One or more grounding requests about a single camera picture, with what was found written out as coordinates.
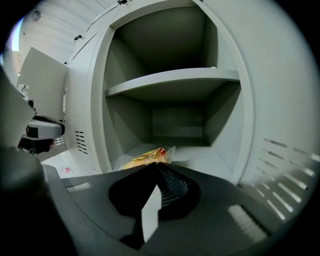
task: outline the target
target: yellow package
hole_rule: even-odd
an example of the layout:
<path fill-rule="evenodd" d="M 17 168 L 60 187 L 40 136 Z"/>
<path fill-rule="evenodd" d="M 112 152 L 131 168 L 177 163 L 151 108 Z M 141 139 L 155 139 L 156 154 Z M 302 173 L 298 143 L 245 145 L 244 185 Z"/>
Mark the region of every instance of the yellow package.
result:
<path fill-rule="evenodd" d="M 172 161 L 172 156 L 174 152 L 176 151 L 176 147 L 170 148 L 168 151 L 165 150 L 162 147 L 156 148 L 152 151 L 143 153 L 133 159 L 131 159 L 128 163 L 126 163 L 124 166 L 121 166 L 121 170 L 123 169 L 129 169 L 132 167 L 150 164 L 153 162 L 159 163 L 168 163 L 170 164 Z"/>

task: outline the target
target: upper compartment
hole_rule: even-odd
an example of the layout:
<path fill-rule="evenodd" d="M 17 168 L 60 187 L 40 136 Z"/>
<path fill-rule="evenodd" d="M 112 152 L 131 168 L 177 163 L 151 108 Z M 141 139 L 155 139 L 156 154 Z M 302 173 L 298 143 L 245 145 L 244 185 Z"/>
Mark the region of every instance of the upper compartment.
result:
<path fill-rule="evenodd" d="M 227 43 L 201 9 L 170 8 L 115 31 L 105 96 L 122 94 L 149 104 L 200 102 L 226 82 L 239 81 L 236 70 Z"/>

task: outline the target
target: cabinet shelf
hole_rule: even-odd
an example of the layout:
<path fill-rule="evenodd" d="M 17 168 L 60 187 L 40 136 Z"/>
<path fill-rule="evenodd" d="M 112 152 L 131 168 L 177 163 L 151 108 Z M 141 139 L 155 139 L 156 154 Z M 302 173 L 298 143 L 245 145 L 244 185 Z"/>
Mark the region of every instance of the cabinet shelf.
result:
<path fill-rule="evenodd" d="M 106 97 L 127 96 L 149 104 L 197 102 L 206 100 L 226 82 L 238 82 L 235 70 L 222 68 L 185 68 L 154 73 L 115 85 Z"/>

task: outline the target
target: transparent plastic wrapper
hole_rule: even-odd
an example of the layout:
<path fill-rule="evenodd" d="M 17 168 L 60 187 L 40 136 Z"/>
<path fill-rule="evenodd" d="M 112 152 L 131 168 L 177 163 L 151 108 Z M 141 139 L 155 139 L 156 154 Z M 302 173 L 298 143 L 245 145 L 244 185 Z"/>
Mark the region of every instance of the transparent plastic wrapper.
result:
<path fill-rule="evenodd" d="M 121 165 L 120 170 L 129 169 L 136 166 L 141 166 L 145 164 L 150 164 L 153 162 L 159 163 L 168 163 L 170 164 L 172 162 L 172 158 L 174 156 L 174 153 L 176 151 L 176 146 L 173 146 L 166 150 L 163 147 L 156 148 L 152 151 L 143 153 L 133 159 L 131 159 L 129 162 L 127 162 L 124 165 Z"/>

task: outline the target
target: packaged food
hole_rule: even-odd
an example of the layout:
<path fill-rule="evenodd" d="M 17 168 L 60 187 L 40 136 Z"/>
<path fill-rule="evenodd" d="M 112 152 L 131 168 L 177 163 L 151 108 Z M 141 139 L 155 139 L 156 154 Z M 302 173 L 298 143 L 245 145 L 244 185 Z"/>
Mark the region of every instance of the packaged food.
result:
<path fill-rule="evenodd" d="M 120 170 L 129 169 L 132 167 L 150 164 L 153 162 L 162 162 L 170 164 L 172 162 L 172 157 L 176 151 L 176 147 L 173 146 L 169 150 L 165 150 L 163 147 L 156 148 L 152 151 L 143 153 L 133 159 L 131 159 L 125 165 L 122 165 Z"/>

